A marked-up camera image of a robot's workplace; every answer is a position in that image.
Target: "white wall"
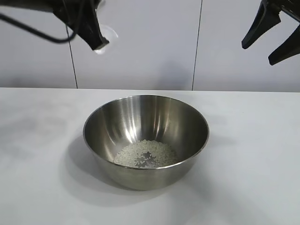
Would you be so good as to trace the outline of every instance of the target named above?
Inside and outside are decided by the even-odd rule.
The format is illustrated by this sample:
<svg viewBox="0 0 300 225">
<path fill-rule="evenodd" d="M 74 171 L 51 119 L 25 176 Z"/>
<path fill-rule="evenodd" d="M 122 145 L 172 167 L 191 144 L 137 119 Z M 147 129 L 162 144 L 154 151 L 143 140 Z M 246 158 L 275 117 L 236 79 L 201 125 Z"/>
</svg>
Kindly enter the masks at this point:
<svg viewBox="0 0 300 225">
<path fill-rule="evenodd" d="M 0 12 L 54 37 L 67 36 L 50 13 L 7 7 Z M 75 88 L 69 44 L 55 45 L 0 21 L 0 87 Z"/>
<path fill-rule="evenodd" d="M 247 50 L 241 41 L 260 0 L 204 0 L 194 90 L 300 91 L 300 55 L 274 66 L 269 54 L 299 25 L 282 22 Z M 200 0 L 107 0 L 102 24 L 119 35 L 104 55 L 77 37 L 71 42 L 79 88 L 191 90 Z M 56 37 L 64 24 L 44 12 L 0 11 Z M 74 88 L 69 45 L 56 45 L 0 22 L 0 87 Z"/>
<path fill-rule="evenodd" d="M 79 88 L 191 90 L 201 0 L 107 0 L 99 22 L 119 35 L 96 55 L 71 42 Z"/>
<path fill-rule="evenodd" d="M 282 22 L 244 50 L 260 0 L 203 0 L 194 90 L 300 91 L 300 55 L 274 66 L 268 56 L 299 25 Z"/>
</svg>

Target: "bowl rim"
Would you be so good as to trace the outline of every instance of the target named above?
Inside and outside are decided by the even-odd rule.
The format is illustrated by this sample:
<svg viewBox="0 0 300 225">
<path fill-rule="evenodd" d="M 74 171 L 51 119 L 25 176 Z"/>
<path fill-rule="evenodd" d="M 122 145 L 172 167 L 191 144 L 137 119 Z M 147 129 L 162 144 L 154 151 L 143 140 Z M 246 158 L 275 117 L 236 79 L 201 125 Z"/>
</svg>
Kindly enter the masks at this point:
<svg viewBox="0 0 300 225">
<path fill-rule="evenodd" d="M 204 123 L 205 123 L 205 125 L 206 125 L 206 127 L 207 127 L 207 137 L 206 137 L 206 140 L 205 140 L 203 146 L 202 146 L 195 154 L 193 154 L 193 155 L 190 156 L 189 158 L 186 158 L 185 160 L 182 160 L 182 161 L 177 162 L 177 163 L 175 163 L 175 164 L 166 165 L 166 166 L 161 166 L 161 167 L 155 167 L 155 168 L 136 168 L 136 167 L 124 166 L 124 165 L 116 164 L 116 163 L 114 163 L 114 162 L 111 162 L 111 161 L 109 161 L 109 160 L 107 160 L 107 159 L 105 159 L 105 158 L 99 156 L 99 155 L 98 155 L 98 154 L 97 154 L 97 153 L 89 146 L 89 144 L 88 144 L 88 142 L 87 142 L 87 140 L 86 140 L 86 137 L 85 137 L 85 128 L 86 128 L 86 125 L 87 125 L 89 119 L 92 117 L 92 115 L 94 115 L 95 112 L 97 112 L 99 109 L 103 108 L 104 106 L 106 106 L 106 105 L 108 105 L 108 104 L 110 104 L 110 103 L 113 103 L 113 102 L 116 102 L 116 101 L 120 101 L 120 100 L 123 100 L 123 99 L 126 99 L 126 98 L 136 98 L 136 97 L 140 97 L 140 96 L 151 96 L 151 97 L 168 98 L 168 99 L 171 99 L 171 100 L 174 100 L 174 101 L 181 102 L 181 103 L 183 103 L 183 104 L 185 104 L 185 105 L 191 107 L 193 110 L 195 110 L 195 111 L 201 116 L 201 118 L 203 119 L 203 121 L 204 121 Z M 118 99 L 114 99 L 114 100 L 112 100 L 112 101 L 109 101 L 109 102 L 107 102 L 107 103 L 101 105 L 101 106 L 98 107 L 97 109 L 95 109 L 95 110 L 88 116 L 88 118 L 86 119 L 86 121 L 85 121 L 85 123 L 84 123 L 83 131 L 82 131 L 82 132 L 83 132 L 83 139 L 84 139 L 84 142 L 85 142 L 85 144 L 88 146 L 89 150 L 93 153 L 94 156 L 96 156 L 96 157 L 100 158 L 101 160 L 104 160 L 104 161 L 106 161 L 106 162 L 108 162 L 108 163 L 110 163 L 110 164 L 113 164 L 113 165 L 115 165 L 115 166 L 120 166 L 120 167 L 126 168 L 126 169 L 132 169 L 132 170 L 145 170 L 145 171 L 148 171 L 148 170 L 162 170 L 162 169 L 167 169 L 167 168 L 171 168 L 171 167 L 174 167 L 174 166 L 178 166 L 178 165 L 180 165 L 180 164 L 183 164 L 183 163 L 185 163 L 185 162 L 187 162 L 187 161 L 193 159 L 194 157 L 196 157 L 196 156 L 204 149 L 204 147 L 206 146 L 206 144 L 207 144 L 207 142 L 208 142 L 208 139 L 209 139 L 209 137 L 210 137 L 210 127 L 209 127 L 209 125 L 208 125 L 208 123 L 207 123 L 207 120 L 205 119 L 205 117 L 204 117 L 197 109 L 195 109 L 193 106 L 189 105 L 188 103 L 185 103 L 185 102 L 180 101 L 180 100 L 178 100 L 178 99 L 175 99 L 175 98 L 172 98 L 172 97 L 168 97 L 168 96 L 161 96 L 161 95 L 132 95 L 132 96 L 127 96 L 127 97 L 120 97 L 120 98 L 118 98 Z"/>
</svg>

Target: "black cable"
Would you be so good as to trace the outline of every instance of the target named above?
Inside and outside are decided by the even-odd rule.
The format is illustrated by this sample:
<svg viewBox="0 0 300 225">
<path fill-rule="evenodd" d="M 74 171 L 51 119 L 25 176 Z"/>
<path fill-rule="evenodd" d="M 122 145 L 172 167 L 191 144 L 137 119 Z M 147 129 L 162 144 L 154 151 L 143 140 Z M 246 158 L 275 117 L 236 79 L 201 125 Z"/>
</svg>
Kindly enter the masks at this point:
<svg viewBox="0 0 300 225">
<path fill-rule="evenodd" d="M 54 42 L 54 43 L 57 43 L 57 44 L 62 44 L 62 43 L 65 43 L 65 42 L 69 42 L 71 41 L 72 39 L 75 38 L 78 30 L 79 30 L 79 26 L 80 26 L 80 21 L 81 21 L 81 17 L 82 17 L 82 14 L 83 14 L 83 8 L 84 8 L 84 3 L 85 3 L 85 0 L 82 0 L 81 2 L 81 5 L 80 5 L 80 8 L 79 8 L 79 12 L 78 12 L 78 18 L 76 20 L 76 23 L 75 23 L 75 28 L 74 28 L 74 31 L 72 33 L 71 36 L 69 36 L 68 38 L 66 39 L 58 39 L 58 38 L 55 38 L 55 37 L 51 37 L 43 32 L 40 32 L 39 30 L 35 29 L 35 28 L 32 28 L 20 21 L 17 21 L 7 15 L 4 15 L 2 13 L 0 13 L 0 20 L 3 20 L 13 26 L 16 26 L 22 30 L 25 30 L 25 31 L 28 31 L 29 33 L 31 34 L 34 34 L 40 38 L 44 38 L 48 41 L 51 41 L 51 42 Z"/>
</svg>

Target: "metal surface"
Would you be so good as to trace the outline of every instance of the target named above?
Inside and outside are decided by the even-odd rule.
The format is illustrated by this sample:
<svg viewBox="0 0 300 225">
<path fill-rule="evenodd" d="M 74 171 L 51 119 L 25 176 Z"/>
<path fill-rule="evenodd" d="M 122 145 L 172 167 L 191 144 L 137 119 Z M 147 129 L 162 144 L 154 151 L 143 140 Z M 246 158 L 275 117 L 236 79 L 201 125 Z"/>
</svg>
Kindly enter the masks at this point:
<svg viewBox="0 0 300 225">
<path fill-rule="evenodd" d="M 205 118 L 181 101 L 161 96 L 133 96 L 103 105 L 87 119 L 84 139 L 99 164 L 117 183 L 132 189 L 168 186 L 183 177 L 203 149 L 209 127 Z M 125 146 L 141 140 L 169 144 L 179 163 L 155 169 L 113 163 Z"/>
</svg>

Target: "stainless steel bowl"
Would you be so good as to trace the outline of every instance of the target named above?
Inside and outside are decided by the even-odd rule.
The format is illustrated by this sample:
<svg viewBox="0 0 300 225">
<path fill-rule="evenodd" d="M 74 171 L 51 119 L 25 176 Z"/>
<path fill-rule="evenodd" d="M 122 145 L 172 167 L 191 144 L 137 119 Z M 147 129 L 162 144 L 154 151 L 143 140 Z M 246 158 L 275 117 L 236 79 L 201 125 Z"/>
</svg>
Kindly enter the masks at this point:
<svg viewBox="0 0 300 225">
<path fill-rule="evenodd" d="M 122 186 L 152 190 L 183 177 L 205 146 L 209 127 L 190 105 L 169 97 L 140 95 L 109 102 L 87 119 L 84 139 L 108 175 Z M 154 169 L 113 163 L 125 146 L 141 140 L 169 144 L 180 162 Z"/>
</svg>

